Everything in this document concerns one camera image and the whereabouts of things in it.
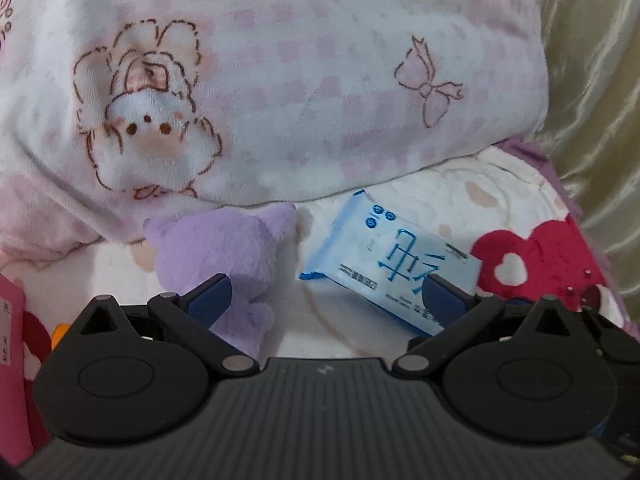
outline pink box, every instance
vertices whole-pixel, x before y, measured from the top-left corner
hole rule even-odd
[[[24,293],[0,274],[0,454],[18,465],[33,453],[24,400]]]

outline curtain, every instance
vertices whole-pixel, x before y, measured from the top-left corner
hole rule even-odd
[[[640,321],[640,0],[546,0],[546,149]]]

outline triangular cutout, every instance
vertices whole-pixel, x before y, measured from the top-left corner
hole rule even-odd
[[[571,333],[562,322],[558,311],[554,308],[548,308],[540,318],[540,322],[536,327],[536,332],[551,335],[563,335],[569,337]]]
[[[99,334],[101,332],[113,332],[116,324],[106,308],[98,307],[82,329],[82,335]]]

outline orange object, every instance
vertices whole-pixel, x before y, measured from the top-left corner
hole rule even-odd
[[[65,336],[66,331],[69,330],[68,323],[60,323],[55,329],[53,329],[53,334],[51,335],[51,349],[53,350],[56,345],[60,342],[60,340]]]

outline ribbed black surface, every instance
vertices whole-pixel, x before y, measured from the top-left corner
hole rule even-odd
[[[431,387],[370,360],[272,359],[172,434],[126,449],[57,440],[28,480],[622,480],[594,440],[521,449],[454,420]]]

